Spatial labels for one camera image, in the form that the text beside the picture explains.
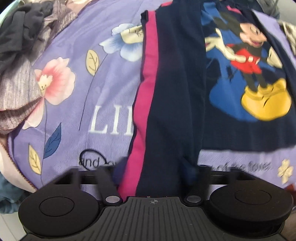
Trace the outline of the purple floral bedsheet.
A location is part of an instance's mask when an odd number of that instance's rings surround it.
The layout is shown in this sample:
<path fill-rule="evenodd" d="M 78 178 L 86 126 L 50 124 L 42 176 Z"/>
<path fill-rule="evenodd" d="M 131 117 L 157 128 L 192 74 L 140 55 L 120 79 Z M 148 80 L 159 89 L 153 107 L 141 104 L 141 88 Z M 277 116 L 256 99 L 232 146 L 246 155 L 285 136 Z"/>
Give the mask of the purple floral bedsheet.
<path fill-rule="evenodd" d="M 43 97 L 1 149 L 1 172 L 9 182 L 33 193 L 72 167 L 104 166 L 116 169 L 119 185 L 134 135 L 142 13 L 164 4 L 95 1 L 50 42 L 33 66 Z M 277 20 L 251 10 L 295 61 Z"/>

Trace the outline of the grey striped cloth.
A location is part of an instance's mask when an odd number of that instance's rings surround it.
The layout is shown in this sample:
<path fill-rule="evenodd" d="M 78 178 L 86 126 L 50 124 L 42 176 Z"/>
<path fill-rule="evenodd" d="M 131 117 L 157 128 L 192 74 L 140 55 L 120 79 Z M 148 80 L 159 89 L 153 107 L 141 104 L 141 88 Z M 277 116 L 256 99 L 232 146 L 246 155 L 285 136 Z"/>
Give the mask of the grey striped cloth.
<path fill-rule="evenodd" d="M 33 66 L 50 42 L 75 18 L 76 14 L 64 1 L 52 1 L 52 14 L 43 25 L 31 50 L 18 54 L 1 73 L 1 134 L 6 135 L 25 120 L 43 97 Z"/>

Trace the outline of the black crumpled garment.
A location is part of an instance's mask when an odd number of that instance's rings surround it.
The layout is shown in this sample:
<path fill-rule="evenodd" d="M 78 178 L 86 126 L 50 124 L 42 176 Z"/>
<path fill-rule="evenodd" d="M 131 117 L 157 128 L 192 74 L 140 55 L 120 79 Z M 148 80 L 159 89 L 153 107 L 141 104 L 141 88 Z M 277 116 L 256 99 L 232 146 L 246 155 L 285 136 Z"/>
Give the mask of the black crumpled garment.
<path fill-rule="evenodd" d="M 1 73 L 18 54 L 32 49 L 44 18 L 53 11 L 53 2 L 29 3 L 15 9 L 1 25 Z"/>

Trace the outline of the navy pink kids garment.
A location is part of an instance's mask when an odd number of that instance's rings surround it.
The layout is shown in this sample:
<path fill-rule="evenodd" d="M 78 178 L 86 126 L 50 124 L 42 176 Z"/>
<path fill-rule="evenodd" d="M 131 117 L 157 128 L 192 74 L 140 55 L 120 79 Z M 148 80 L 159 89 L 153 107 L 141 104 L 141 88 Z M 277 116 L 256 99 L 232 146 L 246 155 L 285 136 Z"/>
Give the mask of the navy pink kids garment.
<path fill-rule="evenodd" d="M 119 194 L 177 196 L 198 165 L 295 192 L 295 61 L 255 11 L 173 1 L 142 13 L 141 82 Z"/>

